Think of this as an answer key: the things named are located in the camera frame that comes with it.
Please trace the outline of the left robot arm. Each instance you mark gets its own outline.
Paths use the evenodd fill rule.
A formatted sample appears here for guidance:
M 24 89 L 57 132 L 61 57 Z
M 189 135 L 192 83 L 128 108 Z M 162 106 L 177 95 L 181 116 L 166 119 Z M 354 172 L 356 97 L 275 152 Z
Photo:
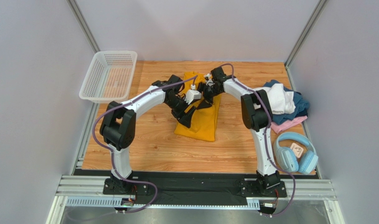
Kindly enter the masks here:
M 191 119 L 196 110 L 191 104 L 201 99 L 201 93 L 194 83 L 195 77 L 188 79 L 189 90 L 182 96 L 186 81 L 171 75 L 167 81 L 155 81 L 140 95 L 122 103 L 112 101 L 107 111 L 100 116 L 102 121 L 100 134 L 103 147 L 111 155 L 111 184 L 127 190 L 135 181 L 131 180 L 130 145 L 135 132 L 136 121 L 153 107 L 166 104 L 170 107 L 173 117 L 185 127 L 190 128 Z

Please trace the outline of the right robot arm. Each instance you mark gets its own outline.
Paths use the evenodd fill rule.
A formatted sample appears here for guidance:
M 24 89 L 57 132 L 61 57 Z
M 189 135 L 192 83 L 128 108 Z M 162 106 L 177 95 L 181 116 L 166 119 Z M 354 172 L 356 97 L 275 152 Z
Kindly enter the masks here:
M 227 93 L 241 102 L 242 121 L 251 131 L 257 154 L 257 184 L 265 190 L 280 184 L 280 175 L 273 159 L 271 144 L 272 110 L 266 91 L 254 90 L 234 75 L 226 75 L 223 68 L 217 67 L 204 76 L 205 82 L 199 83 L 198 90 L 204 100 L 201 108 L 211 105 L 214 97 Z

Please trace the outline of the yellow t-shirt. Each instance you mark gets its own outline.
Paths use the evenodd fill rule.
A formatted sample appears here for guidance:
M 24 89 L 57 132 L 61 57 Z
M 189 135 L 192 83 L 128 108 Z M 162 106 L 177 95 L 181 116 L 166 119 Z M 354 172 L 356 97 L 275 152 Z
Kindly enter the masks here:
M 190 128 L 178 122 L 174 134 L 196 140 L 214 142 L 221 98 L 222 95 L 214 97 L 214 102 L 209 108 L 195 110 Z

